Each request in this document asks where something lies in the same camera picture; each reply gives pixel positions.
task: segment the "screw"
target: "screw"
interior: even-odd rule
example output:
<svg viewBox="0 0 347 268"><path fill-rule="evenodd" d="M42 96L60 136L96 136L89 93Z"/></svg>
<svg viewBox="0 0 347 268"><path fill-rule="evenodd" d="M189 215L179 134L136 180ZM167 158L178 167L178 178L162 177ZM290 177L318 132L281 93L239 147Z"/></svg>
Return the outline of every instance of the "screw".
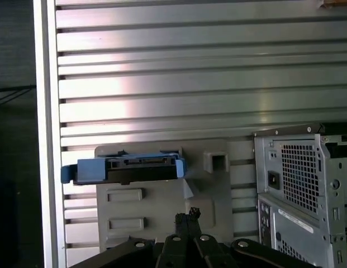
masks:
<svg viewBox="0 0 347 268"><path fill-rule="evenodd" d="M202 241L208 241L209 240L209 236L201 236L201 240Z"/></svg>
<svg viewBox="0 0 347 268"><path fill-rule="evenodd" d="M136 246L136 247L144 247L145 244L142 243L142 242L138 242L138 243L135 244L135 246Z"/></svg>
<svg viewBox="0 0 347 268"><path fill-rule="evenodd" d="M240 241L240 242L238 242L238 246L240 246L240 247L248 247L249 244L246 243L245 241Z"/></svg>

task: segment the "silver metal panel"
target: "silver metal panel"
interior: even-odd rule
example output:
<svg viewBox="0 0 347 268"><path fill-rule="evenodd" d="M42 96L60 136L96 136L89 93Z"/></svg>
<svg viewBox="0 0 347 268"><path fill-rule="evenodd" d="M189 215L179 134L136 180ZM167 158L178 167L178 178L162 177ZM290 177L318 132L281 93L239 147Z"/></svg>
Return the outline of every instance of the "silver metal panel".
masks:
<svg viewBox="0 0 347 268"><path fill-rule="evenodd" d="M255 58L259 60L267 57L270 60L281 62L283 59L293 57L306 59L310 56L318 60L317 55L325 59L324 54L334 55L339 53L347 54L347 43L337 44L299 44L298 50L296 45L261 45L261 46L240 46L240 47L213 47L199 49L170 49L155 51L126 51L126 52L86 52L80 54L59 55L59 66L70 66L80 64L104 64L104 63L140 63L141 61L155 62L159 60L184 60L185 58L199 59L201 57L209 58L236 58L244 60Z"/></svg>
<svg viewBox="0 0 347 268"><path fill-rule="evenodd" d="M232 189L231 197L232 198L256 197L256 189L255 188Z"/></svg>
<svg viewBox="0 0 347 268"><path fill-rule="evenodd" d="M234 233L256 232L258 226L258 214L256 211L233 214Z"/></svg>
<svg viewBox="0 0 347 268"><path fill-rule="evenodd" d="M65 219L96 218L96 208L66 209L64 211Z"/></svg>
<svg viewBox="0 0 347 268"><path fill-rule="evenodd" d="M347 21L70 32L58 34L57 44L58 51L79 51L346 38Z"/></svg>
<svg viewBox="0 0 347 268"><path fill-rule="evenodd" d="M87 199L96 190L58 183L61 165L93 157L98 145L217 137L246 145L271 125L347 120L347 11L308 0L204 2L35 2L42 192L52 224L46 263L54 256L59 267L74 264L98 245L95 219L83 213L67 226L89 224L87 237L65 249L79 234L70 227L64 234L64 212L93 208ZM87 14L100 16L83 20ZM253 148L244 147L231 146L232 169L251 163ZM238 184L242 176L232 187ZM236 219L252 225L237 220L234 232L256 231L248 216Z"/></svg>
<svg viewBox="0 0 347 268"><path fill-rule="evenodd" d="M100 253L99 247L83 247L83 248L69 248L67 249L67 267L71 267L82 260L95 256Z"/></svg>
<svg viewBox="0 0 347 268"><path fill-rule="evenodd" d="M256 94L248 89L275 89L272 92L260 94L279 94L288 85L289 87L301 87L303 92L308 88L304 86L327 86L333 90L346 87L333 86L347 84L347 77L336 75L347 71L347 66L323 66L320 68L296 66L289 69L266 68L255 70L226 70L226 71L200 71L189 73L170 73L158 75L130 75L103 78L69 79L59 82L60 98L86 98L104 96L127 96L141 94L164 93L203 93L230 90L234 94L236 90L245 89L246 93ZM276 75L273 80L266 77Z"/></svg>
<svg viewBox="0 0 347 268"><path fill-rule="evenodd" d="M192 116L222 113L347 107L347 89L266 91L261 93L198 95L193 98L105 99L60 104L61 122Z"/></svg>
<svg viewBox="0 0 347 268"><path fill-rule="evenodd" d="M230 167L230 184L236 186L239 184L256 183L255 165L238 165Z"/></svg>
<svg viewBox="0 0 347 268"><path fill-rule="evenodd" d="M157 61L152 63L114 63L114 64L95 64L82 66L63 66L59 67L59 75L78 75L78 74L105 74L105 73L124 73L128 71L165 71L181 69L202 69L202 68L235 68L264 66L271 64L305 64L305 63L347 63L347 53L334 55L314 55L314 56L266 56L256 58L229 58L224 59L190 59L176 61Z"/></svg>
<svg viewBox="0 0 347 268"><path fill-rule="evenodd" d="M129 3L149 1L78 1L58 0L57 4L75 3ZM218 4L185 4L173 6L170 9L161 6L130 7L130 8L95 8L82 10L59 10L56 13L58 28L68 27L92 27L109 25L144 25L159 23L189 23L189 22L212 22L212 21L239 21L261 19L286 19L302 17L332 17L345 16L344 9L326 12L317 10L316 3L304 1L298 3L218 3ZM269 9L280 12L267 12Z"/></svg>
<svg viewBox="0 0 347 268"><path fill-rule="evenodd" d="M328 236L312 217L301 213L268 194L259 194L270 206L272 246L298 259L323 268L347 267L346 237L344 232L338 237ZM281 240L275 236L280 233ZM337 262L338 254L342 262Z"/></svg>
<svg viewBox="0 0 347 268"><path fill-rule="evenodd" d="M66 242L70 244L98 244L99 230L97 222L67 224L65 225L65 236Z"/></svg>

